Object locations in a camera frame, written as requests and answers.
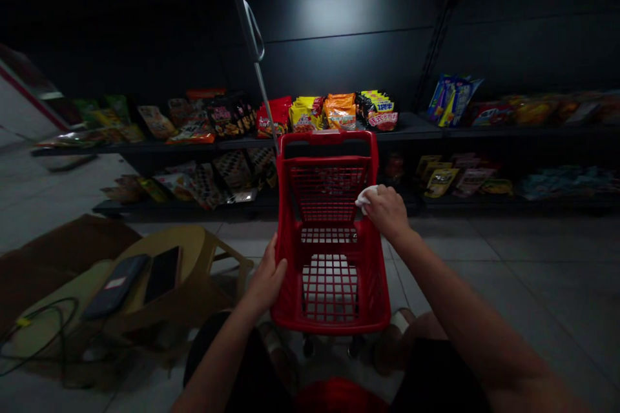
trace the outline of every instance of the green snack bag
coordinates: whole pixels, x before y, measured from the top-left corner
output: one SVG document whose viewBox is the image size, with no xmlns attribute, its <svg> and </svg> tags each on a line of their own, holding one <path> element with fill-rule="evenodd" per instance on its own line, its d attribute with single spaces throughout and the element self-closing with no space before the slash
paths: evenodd
<svg viewBox="0 0 620 413">
<path fill-rule="evenodd" d="M 87 129 L 101 127 L 95 115 L 92 114 L 93 111 L 99 110 L 99 102 L 95 99 L 75 99 L 73 103 L 77 107 L 79 115 L 82 117 L 82 121 L 84 121 Z"/>
<path fill-rule="evenodd" d="M 108 106 L 114 110 L 124 125 L 131 124 L 129 119 L 129 108 L 127 107 L 127 97 L 122 95 L 103 96 Z"/>
</svg>

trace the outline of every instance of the black wall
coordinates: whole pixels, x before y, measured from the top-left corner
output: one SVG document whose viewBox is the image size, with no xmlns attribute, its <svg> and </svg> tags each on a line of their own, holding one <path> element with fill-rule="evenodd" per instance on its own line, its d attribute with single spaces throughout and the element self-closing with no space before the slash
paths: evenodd
<svg viewBox="0 0 620 413">
<path fill-rule="evenodd" d="M 248 0 L 266 42 L 268 94 L 382 88 L 424 108 L 441 72 L 479 97 L 619 86 L 620 0 L 461 0 L 414 102 L 445 0 Z M 233 0 L 0 0 L 0 41 L 69 97 L 162 104 L 192 87 L 259 100 Z"/>
</svg>

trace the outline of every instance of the shopping cart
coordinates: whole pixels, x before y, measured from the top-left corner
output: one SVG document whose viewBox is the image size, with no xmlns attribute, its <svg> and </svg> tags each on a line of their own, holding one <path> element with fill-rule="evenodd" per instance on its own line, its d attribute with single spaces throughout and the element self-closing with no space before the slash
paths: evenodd
<svg viewBox="0 0 620 413">
<path fill-rule="evenodd" d="M 359 151 L 360 144 L 364 156 L 335 155 L 349 147 Z M 294 156 L 300 145 L 334 155 Z M 364 343 L 361 334 L 389 324 L 381 237 L 355 206 L 362 189 L 377 183 L 377 168 L 372 132 L 317 131 L 280 138 L 276 261 L 286 258 L 288 268 L 271 318 L 304 333 L 307 356 L 313 349 L 308 334 L 354 336 L 349 355 L 357 356 Z"/>
</svg>

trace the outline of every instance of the black shorts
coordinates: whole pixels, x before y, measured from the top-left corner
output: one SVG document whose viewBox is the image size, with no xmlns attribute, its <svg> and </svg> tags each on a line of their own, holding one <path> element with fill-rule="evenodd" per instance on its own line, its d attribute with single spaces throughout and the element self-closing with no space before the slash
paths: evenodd
<svg viewBox="0 0 620 413">
<path fill-rule="evenodd" d="M 229 314 L 215 314 L 201 327 L 187 357 L 184 388 Z M 226 411 L 247 410 L 247 399 L 269 412 L 295 408 L 293 397 L 280 382 L 257 329 L 250 333 Z M 416 339 L 390 411 L 444 410 L 490 412 L 491 408 L 480 383 L 449 341 Z"/>
</svg>

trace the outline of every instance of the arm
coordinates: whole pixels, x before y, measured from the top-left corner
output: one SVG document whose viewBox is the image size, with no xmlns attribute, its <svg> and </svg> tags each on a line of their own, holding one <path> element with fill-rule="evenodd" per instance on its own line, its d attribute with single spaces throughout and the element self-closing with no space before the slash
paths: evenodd
<svg viewBox="0 0 620 413">
<path fill-rule="evenodd" d="M 185 390 L 172 406 L 173 412 L 223 412 L 233 389 L 250 331 L 278 297 L 286 260 L 275 264 L 275 234 L 247 292 L 232 311 L 222 329 L 194 371 Z"/>
<path fill-rule="evenodd" d="M 413 274 L 435 316 L 496 409 L 564 411 L 575 399 L 501 316 L 428 248 L 393 188 L 368 192 L 368 216 Z"/>
</svg>

